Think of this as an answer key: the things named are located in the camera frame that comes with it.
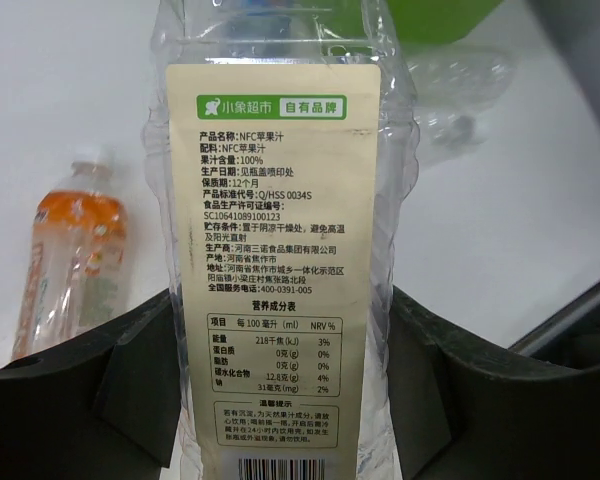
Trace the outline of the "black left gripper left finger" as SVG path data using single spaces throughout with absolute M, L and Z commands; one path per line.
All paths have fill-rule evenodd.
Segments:
M 171 298 L 0 369 L 0 479 L 157 479 L 180 415 Z

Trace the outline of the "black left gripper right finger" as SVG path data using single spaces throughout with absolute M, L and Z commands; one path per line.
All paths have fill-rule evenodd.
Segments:
M 404 478 L 600 479 L 600 363 L 509 348 L 395 292 L 389 399 Z

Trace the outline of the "clear bottle beige label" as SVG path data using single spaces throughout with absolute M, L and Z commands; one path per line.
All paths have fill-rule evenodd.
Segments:
M 184 479 L 392 479 L 415 89 L 384 1 L 163 1 L 143 131 Z

